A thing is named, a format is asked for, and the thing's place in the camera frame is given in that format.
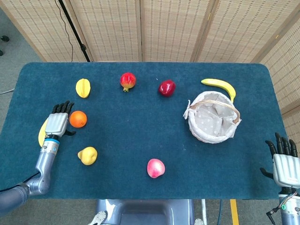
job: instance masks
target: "metal stand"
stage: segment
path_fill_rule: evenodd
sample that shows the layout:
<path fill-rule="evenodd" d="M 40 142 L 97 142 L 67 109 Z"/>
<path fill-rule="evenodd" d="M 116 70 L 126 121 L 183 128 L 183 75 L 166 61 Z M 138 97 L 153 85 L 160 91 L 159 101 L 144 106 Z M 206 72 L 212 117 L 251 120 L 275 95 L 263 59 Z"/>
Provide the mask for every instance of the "metal stand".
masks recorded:
<path fill-rule="evenodd" d="M 205 199 L 201 199 L 201 208 L 202 208 L 203 224 L 204 224 L 204 225 L 207 225 L 206 203 L 205 203 Z"/>
<path fill-rule="evenodd" d="M 4 42 L 8 42 L 9 41 L 9 37 L 5 36 L 5 35 L 3 35 L 0 39 L 2 41 L 4 41 Z M 0 50 L 0 56 L 2 56 L 2 55 L 4 55 L 4 52 L 2 50 Z"/>
<path fill-rule="evenodd" d="M 72 20 L 71 20 L 71 18 L 70 18 L 70 15 L 69 15 L 69 13 L 68 13 L 66 7 L 65 7 L 64 2 L 63 2 L 62 0 L 58 0 L 58 2 L 60 3 L 60 6 L 61 6 L 61 8 L 62 8 L 62 11 L 64 11 L 64 14 L 66 15 L 67 21 L 69 22 L 69 24 L 70 24 L 70 26 L 71 26 L 71 28 L 72 28 L 72 31 L 73 31 L 73 33 L 74 33 L 74 35 L 75 35 L 75 37 L 76 37 L 76 39 L 77 39 L 77 41 L 78 41 L 78 44 L 79 44 L 79 46 L 80 46 L 80 48 L 81 48 L 81 51 L 83 52 L 83 54 L 84 54 L 84 56 L 85 56 L 86 61 L 87 61 L 87 62 L 90 62 L 90 59 L 89 59 L 89 57 L 88 57 L 88 55 L 87 55 L 87 53 L 86 53 L 86 51 L 85 51 L 85 50 L 86 50 L 86 47 L 85 47 L 85 45 L 81 42 L 81 40 L 80 40 L 80 38 L 79 38 L 79 36 L 78 36 L 78 33 L 77 33 L 77 31 L 76 31 L 76 28 L 75 28 L 75 26 L 74 26 L 74 24 L 73 24 L 73 22 L 72 22 Z"/>

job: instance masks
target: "pink peach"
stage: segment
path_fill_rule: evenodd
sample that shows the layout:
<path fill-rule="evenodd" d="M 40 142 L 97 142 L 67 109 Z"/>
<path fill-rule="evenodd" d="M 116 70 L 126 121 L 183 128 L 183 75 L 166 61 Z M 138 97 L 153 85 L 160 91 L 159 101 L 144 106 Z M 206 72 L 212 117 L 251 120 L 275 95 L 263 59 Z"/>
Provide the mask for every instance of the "pink peach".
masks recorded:
<path fill-rule="evenodd" d="M 147 165 L 147 172 L 152 178 L 159 177 L 165 173 L 165 165 L 157 158 L 150 159 Z"/>

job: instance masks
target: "floor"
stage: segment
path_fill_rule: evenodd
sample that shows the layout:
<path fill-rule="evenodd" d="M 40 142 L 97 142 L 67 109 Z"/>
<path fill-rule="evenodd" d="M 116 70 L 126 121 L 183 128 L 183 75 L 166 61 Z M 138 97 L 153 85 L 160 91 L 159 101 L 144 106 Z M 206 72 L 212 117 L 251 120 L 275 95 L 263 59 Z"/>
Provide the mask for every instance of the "floor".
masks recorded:
<path fill-rule="evenodd" d="M 19 72 L 28 62 L 41 61 L 19 31 L 0 9 L 0 36 L 7 35 L 10 41 L 0 41 L 0 49 L 5 52 L 0 56 L 0 92 L 15 87 Z M 13 93 L 0 95 L 0 130 L 7 114 Z M 207 200 L 208 224 L 218 221 L 220 200 Z M 238 200 L 238 214 L 241 225 L 270 224 L 266 212 L 274 208 L 278 200 Z M 4 217 L 1 225 L 86 225 L 94 217 L 96 200 L 53 200 L 29 199 L 26 204 Z M 201 205 L 195 200 L 195 216 L 201 218 Z M 280 213 L 274 215 L 277 225 L 281 224 Z M 229 200 L 223 200 L 221 224 L 231 225 L 232 216 Z"/>

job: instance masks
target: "cable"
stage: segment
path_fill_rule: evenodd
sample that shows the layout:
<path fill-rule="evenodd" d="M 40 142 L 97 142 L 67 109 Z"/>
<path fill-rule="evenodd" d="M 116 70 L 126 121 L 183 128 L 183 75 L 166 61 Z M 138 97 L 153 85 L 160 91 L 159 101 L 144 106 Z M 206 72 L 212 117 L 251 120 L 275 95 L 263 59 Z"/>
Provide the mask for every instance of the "cable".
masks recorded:
<path fill-rule="evenodd" d="M 286 204 L 287 201 L 289 201 L 291 198 L 293 198 L 297 194 L 297 191 L 295 191 L 293 194 L 290 194 L 282 199 L 281 203 L 278 205 L 279 208 L 282 207 L 282 205 Z"/>
<path fill-rule="evenodd" d="M 221 211 L 222 211 L 222 199 L 220 199 L 220 209 L 219 209 L 219 216 L 217 218 L 217 225 L 221 225 Z"/>
<path fill-rule="evenodd" d="M 10 92 L 13 92 L 15 89 L 13 88 L 12 90 L 8 90 L 8 91 L 5 91 L 5 92 L 1 92 L 0 95 L 3 95 L 3 94 L 6 94 L 6 93 L 10 93 Z"/>
<path fill-rule="evenodd" d="M 55 4 L 56 4 L 57 8 L 60 10 L 60 7 L 58 6 L 56 0 L 54 0 L 54 1 L 55 1 Z M 61 16 L 61 10 L 60 10 L 60 17 L 61 17 L 61 20 L 62 20 L 62 21 L 64 22 L 64 24 L 65 24 L 65 31 L 66 31 L 66 33 L 67 33 L 67 38 L 68 38 L 68 40 L 69 40 L 70 45 L 72 46 L 71 62 L 73 62 L 73 52 L 74 52 L 74 51 L 73 51 L 73 45 L 72 45 L 72 43 L 71 43 L 71 41 L 70 41 L 69 33 L 67 32 L 67 25 L 66 25 L 66 22 L 64 21 L 64 19 L 63 19 L 62 16 Z"/>
<path fill-rule="evenodd" d="M 26 180 L 24 180 L 23 183 L 26 183 L 27 181 L 29 181 L 31 178 L 35 177 L 35 176 L 38 175 L 38 174 L 39 174 L 39 172 L 35 173 L 34 175 L 32 175 L 32 176 L 30 176 L 29 178 L 27 178 Z M 15 187 L 17 187 L 17 186 L 19 186 L 19 185 L 17 184 L 17 185 L 14 185 L 14 186 L 12 186 L 12 187 L 9 187 L 9 188 L 0 190 L 0 193 L 1 193 L 1 192 L 4 192 L 4 191 L 11 190 L 11 189 L 13 189 L 13 188 L 15 188 Z"/>

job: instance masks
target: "wicker basket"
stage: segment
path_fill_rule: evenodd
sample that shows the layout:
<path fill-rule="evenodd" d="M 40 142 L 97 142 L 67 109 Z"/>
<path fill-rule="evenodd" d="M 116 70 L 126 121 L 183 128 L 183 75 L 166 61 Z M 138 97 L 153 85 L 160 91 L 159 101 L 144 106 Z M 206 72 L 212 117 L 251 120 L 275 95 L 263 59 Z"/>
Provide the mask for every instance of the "wicker basket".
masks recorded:
<path fill-rule="evenodd" d="M 212 144 L 233 137 L 241 122 L 240 112 L 230 99 L 216 91 L 201 93 L 192 104 L 189 100 L 183 116 L 198 140 Z"/>

